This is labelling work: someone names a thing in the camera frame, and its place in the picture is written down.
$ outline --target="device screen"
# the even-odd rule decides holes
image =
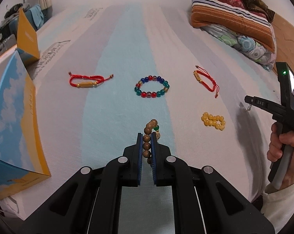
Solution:
[[[290,82],[291,82],[291,92],[294,96],[294,75],[290,69],[289,69],[289,76],[290,76]]]

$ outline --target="red cord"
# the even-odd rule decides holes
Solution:
[[[216,89],[216,94],[215,94],[215,98],[217,98],[218,96],[218,92],[220,91],[220,88],[219,86],[217,85],[217,83],[215,82],[215,80],[210,76],[210,74],[204,69],[204,68],[201,68],[199,66],[196,66],[196,68],[200,69],[200,70],[196,70],[196,72],[202,76],[205,76],[207,79],[209,79],[212,84],[213,84],[213,88],[211,89],[205,82],[201,82],[201,84],[207,88],[210,92],[214,92],[215,89]]]
[[[72,80],[74,80],[74,79],[94,80],[97,82],[97,85],[99,85],[99,84],[103,83],[104,81],[107,81],[110,78],[113,78],[113,74],[110,75],[106,79],[103,76],[98,76],[98,75],[94,75],[94,76],[73,75],[73,74],[71,74],[71,72],[69,72],[69,75],[70,75],[69,83],[73,87],[77,87],[77,84],[72,82]]]

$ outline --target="blue towel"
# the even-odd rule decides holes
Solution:
[[[39,30],[44,23],[44,16],[41,10],[41,6],[39,4],[36,4],[33,7],[31,7],[29,10],[31,11],[35,26]]]

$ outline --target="finger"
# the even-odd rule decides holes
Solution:
[[[294,147],[294,131],[290,131],[279,136],[279,140],[283,144],[288,144]]]
[[[276,133],[277,132],[277,122],[275,122],[274,124],[271,125],[271,131],[273,133]]]
[[[274,146],[272,143],[269,144],[269,152],[276,159],[279,159],[280,157],[282,157],[282,154],[283,154],[282,150]]]
[[[271,135],[270,135],[270,142],[278,149],[281,149],[282,147],[282,143],[280,142],[279,140],[279,136],[272,132]]]
[[[270,151],[267,151],[267,159],[271,162],[276,162],[278,160],[270,153]]]

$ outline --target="bed sheet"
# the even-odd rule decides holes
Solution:
[[[187,13],[149,4],[80,6],[52,18],[38,41],[41,59],[29,74],[51,178],[11,197],[20,218],[82,166],[99,168],[120,156],[151,119],[158,120],[159,143],[172,154],[190,166],[213,166],[250,201],[267,185],[273,120],[256,108],[245,112],[244,97],[279,102],[277,77],[192,28]],[[220,86],[217,99],[194,78],[196,65]],[[78,89],[69,85],[69,71],[114,78],[98,88]],[[164,97],[135,94],[135,84],[148,75],[170,83]],[[143,89],[157,91],[159,85]],[[225,129],[205,127],[204,112],[223,115]],[[145,160],[141,186],[122,191],[119,233],[174,233],[171,190],[153,185]]]

